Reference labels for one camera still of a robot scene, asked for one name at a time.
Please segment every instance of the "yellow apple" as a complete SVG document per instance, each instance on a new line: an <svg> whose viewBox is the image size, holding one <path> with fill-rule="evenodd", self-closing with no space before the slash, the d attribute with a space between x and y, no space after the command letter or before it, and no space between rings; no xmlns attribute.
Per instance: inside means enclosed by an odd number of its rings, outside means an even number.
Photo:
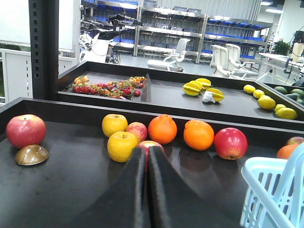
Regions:
<svg viewBox="0 0 304 228"><path fill-rule="evenodd" d="M130 132L115 132L108 139L109 156L115 162L127 162L133 149L137 146L136 136Z"/></svg>
<svg viewBox="0 0 304 228"><path fill-rule="evenodd" d="M101 127L106 137L110 137L115 132L123 132L128 126L125 116L120 114L108 114L103 118Z"/></svg>

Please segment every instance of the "plastic basket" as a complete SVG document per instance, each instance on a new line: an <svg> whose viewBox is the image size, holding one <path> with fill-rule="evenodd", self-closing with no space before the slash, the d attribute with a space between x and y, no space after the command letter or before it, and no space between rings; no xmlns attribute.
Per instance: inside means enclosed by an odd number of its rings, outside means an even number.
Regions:
<svg viewBox="0 0 304 228"><path fill-rule="evenodd" d="M250 158L241 172L249 185L241 226L304 227L304 143L294 150L288 160Z"/></svg>

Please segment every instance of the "cucumber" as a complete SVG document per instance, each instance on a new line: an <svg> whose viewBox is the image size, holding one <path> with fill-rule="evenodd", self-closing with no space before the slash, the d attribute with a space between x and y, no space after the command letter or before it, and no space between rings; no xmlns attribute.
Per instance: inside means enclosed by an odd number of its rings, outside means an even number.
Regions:
<svg viewBox="0 0 304 228"><path fill-rule="evenodd" d="M290 99L297 100L298 99L298 94L293 93L293 94L286 94L285 96L289 97Z"/></svg>

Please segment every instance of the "white office chair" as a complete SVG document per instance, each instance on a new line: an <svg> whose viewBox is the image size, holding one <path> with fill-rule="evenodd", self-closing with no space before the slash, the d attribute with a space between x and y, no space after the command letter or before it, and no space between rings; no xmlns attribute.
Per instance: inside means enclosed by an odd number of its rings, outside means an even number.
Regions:
<svg viewBox="0 0 304 228"><path fill-rule="evenodd" d="M257 77L258 73L253 72L246 68L247 64L254 64L253 62L243 62L241 63L240 54L241 48L238 45L234 44L226 44L226 48L228 50L228 68L230 71L233 70L243 70L245 73L242 76L245 77Z"/></svg>
<svg viewBox="0 0 304 228"><path fill-rule="evenodd" d="M244 69L229 69L229 53L226 47L212 45L211 68L215 68L213 76L245 80L248 72Z"/></svg>
<svg viewBox="0 0 304 228"><path fill-rule="evenodd" d="M178 63L184 60L186 45L189 41L189 39L185 38L180 39L175 52L171 53L170 56L166 57L163 61L153 59L148 60L148 67L160 70L178 71Z"/></svg>

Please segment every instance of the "small fruit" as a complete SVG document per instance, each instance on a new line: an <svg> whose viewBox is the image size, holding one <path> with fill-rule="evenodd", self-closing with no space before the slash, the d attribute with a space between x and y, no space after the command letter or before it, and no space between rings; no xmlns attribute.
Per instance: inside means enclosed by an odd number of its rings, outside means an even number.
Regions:
<svg viewBox="0 0 304 228"><path fill-rule="evenodd" d="M281 108L286 108L286 106L285 106L284 104L277 104L277 105L275 106L275 113L276 113L277 111L279 111Z"/></svg>
<svg viewBox="0 0 304 228"><path fill-rule="evenodd" d="M282 87L282 86L276 86L276 87L274 87L274 89L275 89L276 91L282 93L282 94L287 94L287 93L288 93L287 89L285 89L285 88Z"/></svg>
<svg viewBox="0 0 304 228"><path fill-rule="evenodd" d="M292 108L280 108L275 114L279 118L288 120L294 120L298 117L297 113Z"/></svg>
<svg viewBox="0 0 304 228"><path fill-rule="evenodd" d="M198 79L196 79L196 81L198 81L202 84L204 90L209 89L211 87L210 80L208 80L206 78L198 78Z"/></svg>
<svg viewBox="0 0 304 228"><path fill-rule="evenodd" d="M225 97L223 92L221 92L219 89L209 88L206 91L209 91L212 93L212 96L216 102L223 100Z"/></svg>
<svg viewBox="0 0 304 228"><path fill-rule="evenodd" d="M287 140L286 145L301 144L304 142L304 138L301 136L294 136Z"/></svg>
<svg viewBox="0 0 304 228"><path fill-rule="evenodd" d="M214 145L218 156L226 160L242 158L248 149L247 137L233 127L220 130L214 137Z"/></svg>
<svg viewBox="0 0 304 228"><path fill-rule="evenodd" d="M203 90L203 85L200 83L200 82L198 82L198 81L190 81L189 83L192 83L192 84L196 84L197 86L199 86L200 87L200 90L202 91Z"/></svg>
<svg viewBox="0 0 304 228"><path fill-rule="evenodd" d="M248 94L253 94L256 88L253 85L245 85L243 90Z"/></svg>
<svg viewBox="0 0 304 228"><path fill-rule="evenodd" d="M214 139L212 127L202 120L189 120L185 124L184 141L196 151L208 149Z"/></svg>
<svg viewBox="0 0 304 228"><path fill-rule="evenodd" d="M21 149L32 144L40 144L46 136L44 121L32 114L13 117L6 126L6 136L14 147Z"/></svg>
<svg viewBox="0 0 304 228"><path fill-rule="evenodd" d="M256 98L256 99L259 99L261 97L261 95L264 95L265 93L260 90L260 89L256 89L254 92L253 92L253 97Z"/></svg>
<svg viewBox="0 0 304 228"><path fill-rule="evenodd" d="M120 114L108 114L103 118L101 123L103 132L108 138L115 132L124 132L127 126L127 119Z"/></svg>
<svg viewBox="0 0 304 228"><path fill-rule="evenodd" d="M292 93L292 94L286 94L285 96L289 97L290 99L293 99L294 101L296 101L297 99L299 99L299 94L297 93Z"/></svg>
<svg viewBox="0 0 304 228"><path fill-rule="evenodd" d="M270 96L267 96L267 95L261 95L260 98L271 98L271 97L270 97Z"/></svg>
<svg viewBox="0 0 304 228"><path fill-rule="evenodd" d="M158 142L149 141L149 140L140 142L136 147L144 149L144 153L145 153L145 172L147 172L147 169L148 169L148 156L149 156L149 147L150 146L159 146L161 148L161 150L163 152L165 152L163 146Z"/></svg>
<svg viewBox="0 0 304 228"><path fill-rule="evenodd" d="M130 123L125 129L125 131L134 134L138 140L138 143L145 141L148 136L147 127L140 122Z"/></svg>
<svg viewBox="0 0 304 228"><path fill-rule="evenodd" d="M171 116L162 114L150 121L148 133L152 141L164 145L172 142L176 137L177 126Z"/></svg>
<svg viewBox="0 0 304 228"><path fill-rule="evenodd" d="M186 83L182 87L185 94L190 95L190 96L197 96L200 94L200 87L196 84L193 83Z"/></svg>
<svg viewBox="0 0 304 228"><path fill-rule="evenodd" d="M304 105L304 99L297 99L297 103Z"/></svg>
<svg viewBox="0 0 304 228"><path fill-rule="evenodd" d="M138 140L130 132L115 132L108 139L107 149L109 156L115 162L127 162Z"/></svg>
<svg viewBox="0 0 304 228"><path fill-rule="evenodd" d="M288 159L290 157L290 155L292 154L292 152L295 150L295 148L298 147L298 145L299 144L290 144L290 145L283 146L277 152L276 157L281 158L281 159Z"/></svg>
<svg viewBox="0 0 304 228"><path fill-rule="evenodd" d="M304 97L304 91L302 89L293 89L292 91L290 91L290 93L296 93L296 94L300 94L301 97Z"/></svg>
<svg viewBox="0 0 304 228"><path fill-rule="evenodd" d="M276 102L272 98L260 98L257 100L258 105L266 110L271 110L275 108Z"/></svg>

